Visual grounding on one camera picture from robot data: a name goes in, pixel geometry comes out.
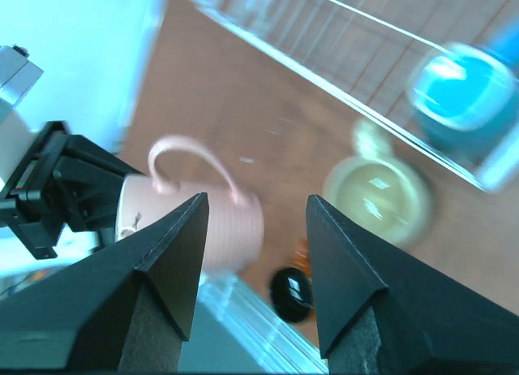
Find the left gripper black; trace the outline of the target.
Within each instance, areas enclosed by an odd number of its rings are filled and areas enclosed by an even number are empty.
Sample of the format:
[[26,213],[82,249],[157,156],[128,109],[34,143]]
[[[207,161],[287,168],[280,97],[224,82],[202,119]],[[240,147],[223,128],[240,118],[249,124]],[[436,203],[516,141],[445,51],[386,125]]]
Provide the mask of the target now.
[[[74,172],[78,160],[110,173]],[[54,259],[65,224],[73,232],[92,232],[90,253],[114,243],[115,216],[122,177],[141,172],[61,121],[36,134],[1,191],[1,225],[14,233],[37,260]]]

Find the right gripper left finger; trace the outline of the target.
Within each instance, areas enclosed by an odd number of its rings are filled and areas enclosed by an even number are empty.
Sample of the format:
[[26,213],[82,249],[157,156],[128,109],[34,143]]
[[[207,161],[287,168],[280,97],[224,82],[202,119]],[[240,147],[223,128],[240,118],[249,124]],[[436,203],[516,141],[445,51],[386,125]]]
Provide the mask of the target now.
[[194,195],[1,303],[4,371],[174,371],[190,338],[208,229]]

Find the blue floral mug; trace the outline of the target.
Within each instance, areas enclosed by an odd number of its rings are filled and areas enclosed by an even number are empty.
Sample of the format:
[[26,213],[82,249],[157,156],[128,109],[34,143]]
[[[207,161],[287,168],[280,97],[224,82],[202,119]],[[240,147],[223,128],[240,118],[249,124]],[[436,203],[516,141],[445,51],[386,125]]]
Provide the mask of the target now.
[[518,53],[449,42],[421,60],[405,93],[430,146],[478,162],[517,121]]

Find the pink floral mug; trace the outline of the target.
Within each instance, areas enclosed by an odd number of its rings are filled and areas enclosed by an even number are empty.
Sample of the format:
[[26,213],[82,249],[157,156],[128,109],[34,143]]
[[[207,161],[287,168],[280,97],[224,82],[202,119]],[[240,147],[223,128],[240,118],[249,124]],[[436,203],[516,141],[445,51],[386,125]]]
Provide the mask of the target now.
[[[224,187],[173,180],[157,165],[163,153],[182,151],[204,159],[225,181]],[[148,153],[149,175],[127,175],[115,220],[116,240],[163,218],[199,192],[208,194],[208,233],[202,271],[237,273],[259,257],[264,242],[264,214],[258,197],[241,187],[223,161],[189,136],[164,136]]]

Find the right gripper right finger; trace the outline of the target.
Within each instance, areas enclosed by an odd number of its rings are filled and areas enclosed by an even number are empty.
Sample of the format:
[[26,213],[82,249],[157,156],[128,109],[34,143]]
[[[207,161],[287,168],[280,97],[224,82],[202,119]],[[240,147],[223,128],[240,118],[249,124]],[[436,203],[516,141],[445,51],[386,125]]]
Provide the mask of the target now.
[[515,371],[512,312],[352,222],[306,207],[320,354],[332,371]]

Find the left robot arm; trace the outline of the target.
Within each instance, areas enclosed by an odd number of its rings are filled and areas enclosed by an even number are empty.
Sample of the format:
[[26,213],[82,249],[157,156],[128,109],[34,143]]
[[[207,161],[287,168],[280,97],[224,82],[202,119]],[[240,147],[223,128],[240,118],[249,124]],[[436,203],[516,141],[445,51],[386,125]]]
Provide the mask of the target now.
[[1,104],[1,224],[37,260],[55,258],[62,229],[114,242],[122,183],[135,168],[62,121],[33,133]]

